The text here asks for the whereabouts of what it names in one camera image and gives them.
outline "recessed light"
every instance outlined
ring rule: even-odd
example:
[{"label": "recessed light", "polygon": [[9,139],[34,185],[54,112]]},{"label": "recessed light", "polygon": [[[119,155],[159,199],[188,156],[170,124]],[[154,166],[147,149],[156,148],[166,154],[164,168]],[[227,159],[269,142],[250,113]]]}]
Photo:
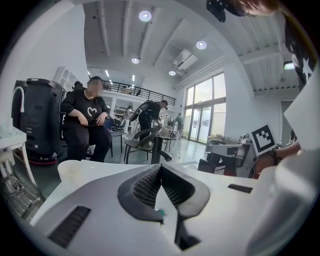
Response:
[{"label": "recessed light", "polygon": [[132,61],[134,64],[138,64],[138,63],[139,63],[139,59],[137,59],[137,58],[133,58],[131,61]]},{"label": "recessed light", "polygon": [[196,47],[200,50],[207,48],[207,43],[205,41],[199,41],[196,43]]},{"label": "recessed light", "polygon": [[148,22],[150,21],[152,18],[152,15],[149,11],[144,10],[142,12],[139,13],[139,19],[143,22]]},{"label": "recessed light", "polygon": [[287,62],[284,64],[284,69],[285,70],[294,70],[295,69],[295,65],[293,62]]}]

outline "hand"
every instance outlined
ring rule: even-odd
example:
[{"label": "hand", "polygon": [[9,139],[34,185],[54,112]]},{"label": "hand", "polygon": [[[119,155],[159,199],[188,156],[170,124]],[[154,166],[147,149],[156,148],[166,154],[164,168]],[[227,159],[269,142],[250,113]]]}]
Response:
[{"label": "hand", "polygon": [[78,113],[78,119],[80,121],[80,124],[82,126],[88,126],[88,120],[86,119],[86,117],[84,116],[84,114],[82,114],[80,111]]},{"label": "hand", "polygon": [[106,112],[101,113],[96,119],[96,124],[102,126],[105,123],[106,117],[108,117]]},{"label": "hand", "polygon": [[271,166],[274,166],[274,159],[270,155],[270,153],[266,152],[258,156],[254,165],[254,168],[255,168],[254,178],[257,179],[265,168],[271,167]]}]

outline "backpack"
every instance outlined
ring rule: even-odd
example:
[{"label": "backpack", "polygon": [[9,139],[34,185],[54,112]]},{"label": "backpack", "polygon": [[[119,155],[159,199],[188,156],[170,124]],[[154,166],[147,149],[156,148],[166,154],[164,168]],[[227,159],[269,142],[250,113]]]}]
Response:
[{"label": "backpack", "polygon": [[147,100],[146,102],[142,103],[130,118],[130,122],[135,121],[138,118],[138,116],[150,106],[152,102],[152,100]]}]

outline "glass door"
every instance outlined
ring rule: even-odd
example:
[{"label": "glass door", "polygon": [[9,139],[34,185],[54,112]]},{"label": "glass door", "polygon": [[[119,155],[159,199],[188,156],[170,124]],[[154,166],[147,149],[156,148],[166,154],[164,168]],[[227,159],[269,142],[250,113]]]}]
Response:
[{"label": "glass door", "polygon": [[207,143],[211,123],[211,107],[195,108],[189,127],[189,140]]}]

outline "railing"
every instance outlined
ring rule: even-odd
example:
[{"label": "railing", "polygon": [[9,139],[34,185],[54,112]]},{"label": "railing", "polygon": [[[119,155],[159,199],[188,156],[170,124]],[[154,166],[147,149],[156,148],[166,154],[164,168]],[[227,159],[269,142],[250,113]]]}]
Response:
[{"label": "railing", "polygon": [[109,82],[109,81],[103,81],[103,89],[107,91],[117,92],[117,93],[123,93],[123,94],[129,94],[134,95],[137,97],[144,98],[146,100],[151,100],[155,102],[159,101],[167,101],[168,105],[174,106],[176,103],[176,99],[152,90],[147,90],[140,87],[132,87],[131,85],[120,83],[120,82]]}]

